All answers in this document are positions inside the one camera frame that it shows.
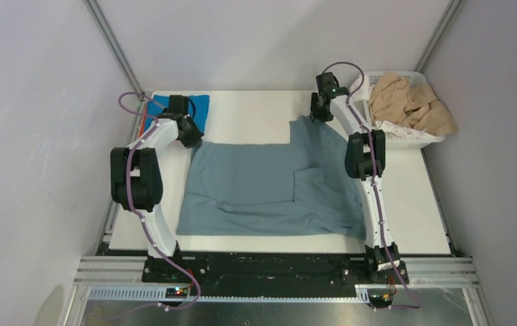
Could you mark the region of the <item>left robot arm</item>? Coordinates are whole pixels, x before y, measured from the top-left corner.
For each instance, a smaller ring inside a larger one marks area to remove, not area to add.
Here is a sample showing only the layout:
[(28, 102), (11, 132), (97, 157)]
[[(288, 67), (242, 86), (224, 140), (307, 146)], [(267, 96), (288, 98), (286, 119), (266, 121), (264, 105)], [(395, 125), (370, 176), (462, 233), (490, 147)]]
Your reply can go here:
[(161, 207), (164, 185), (158, 159), (176, 141), (186, 149), (201, 146), (204, 134), (194, 121), (197, 108), (190, 97), (171, 95), (167, 105), (148, 96), (144, 99), (162, 111), (157, 115), (141, 112), (150, 121), (143, 133), (127, 146), (111, 150), (111, 198), (138, 217), (149, 255), (163, 259), (158, 274), (175, 283), (183, 277), (185, 266), (172, 257), (178, 244)]

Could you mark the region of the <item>grey-blue t-shirt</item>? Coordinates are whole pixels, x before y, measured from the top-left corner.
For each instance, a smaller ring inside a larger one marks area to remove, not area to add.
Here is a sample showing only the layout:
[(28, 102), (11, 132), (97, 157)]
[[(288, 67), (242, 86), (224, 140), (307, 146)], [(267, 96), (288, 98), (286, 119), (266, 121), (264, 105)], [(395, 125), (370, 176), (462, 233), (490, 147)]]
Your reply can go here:
[(322, 122), (289, 124), (286, 144), (204, 143), (192, 156), (177, 233), (364, 239), (357, 186), (344, 168), (346, 140)]

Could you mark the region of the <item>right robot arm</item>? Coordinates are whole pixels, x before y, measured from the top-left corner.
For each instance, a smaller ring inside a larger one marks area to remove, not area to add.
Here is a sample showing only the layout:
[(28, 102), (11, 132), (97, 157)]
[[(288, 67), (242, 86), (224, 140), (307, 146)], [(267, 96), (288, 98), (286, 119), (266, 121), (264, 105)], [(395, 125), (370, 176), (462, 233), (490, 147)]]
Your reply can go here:
[(336, 118), (348, 135), (344, 167), (355, 180), (361, 196), (366, 227), (365, 275), (373, 283), (407, 284), (406, 267), (401, 260), (385, 213), (382, 176), (386, 161), (386, 136), (375, 130), (351, 103), (353, 93), (338, 83), (331, 72), (316, 76), (317, 91), (312, 93), (310, 117), (329, 122)]

